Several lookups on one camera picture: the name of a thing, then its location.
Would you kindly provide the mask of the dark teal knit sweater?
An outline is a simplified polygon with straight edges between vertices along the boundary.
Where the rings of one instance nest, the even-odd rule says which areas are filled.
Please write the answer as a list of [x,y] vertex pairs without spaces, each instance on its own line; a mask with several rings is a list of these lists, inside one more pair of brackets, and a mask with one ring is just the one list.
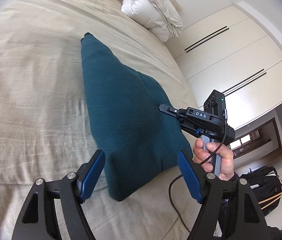
[[177,119],[159,110],[170,101],[154,78],[121,63],[91,33],[81,58],[91,134],[106,155],[108,193],[121,202],[191,147]]

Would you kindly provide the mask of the beige bed sheet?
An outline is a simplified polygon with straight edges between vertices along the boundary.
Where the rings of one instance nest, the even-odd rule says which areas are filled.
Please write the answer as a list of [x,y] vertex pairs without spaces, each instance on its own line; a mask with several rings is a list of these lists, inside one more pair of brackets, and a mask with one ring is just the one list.
[[81,39],[93,34],[156,79],[173,107],[197,107],[166,46],[118,0],[0,0],[0,239],[10,239],[37,178],[61,179],[97,145],[85,101]]

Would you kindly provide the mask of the wooden desk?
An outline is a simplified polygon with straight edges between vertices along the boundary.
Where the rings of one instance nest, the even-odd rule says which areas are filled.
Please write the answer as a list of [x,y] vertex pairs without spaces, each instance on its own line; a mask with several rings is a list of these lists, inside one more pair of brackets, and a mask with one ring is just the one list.
[[236,139],[229,148],[234,154],[236,169],[248,166],[253,170],[270,165],[282,157],[282,139],[276,119],[255,128],[248,127],[242,135],[236,131]]

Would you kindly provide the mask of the black backpack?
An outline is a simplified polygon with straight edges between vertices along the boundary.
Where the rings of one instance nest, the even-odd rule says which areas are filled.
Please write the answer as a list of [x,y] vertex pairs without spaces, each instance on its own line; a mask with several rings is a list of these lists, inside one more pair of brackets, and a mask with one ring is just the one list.
[[[264,201],[282,192],[282,184],[277,177],[277,171],[273,166],[265,166],[253,172],[249,172],[248,174],[243,174],[240,177],[235,173],[230,181],[236,182],[240,178],[247,180],[258,202]],[[226,220],[228,219],[229,202],[230,199],[222,200],[219,212],[218,223],[222,233],[226,226]],[[268,207],[265,207],[265,209],[262,210],[264,217],[272,212],[278,206],[279,202],[280,200],[277,200]],[[268,229],[271,235],[271,239],[282,239],[282,230],[277,227],[270,226],[268,226]]]

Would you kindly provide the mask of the white folded duvet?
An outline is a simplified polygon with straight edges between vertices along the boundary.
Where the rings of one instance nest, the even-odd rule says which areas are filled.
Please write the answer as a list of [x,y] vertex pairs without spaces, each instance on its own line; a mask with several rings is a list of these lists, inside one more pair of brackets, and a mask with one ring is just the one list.
[[184,30],[180,15],[170,0],[123,0],[121,11],[165,43]]

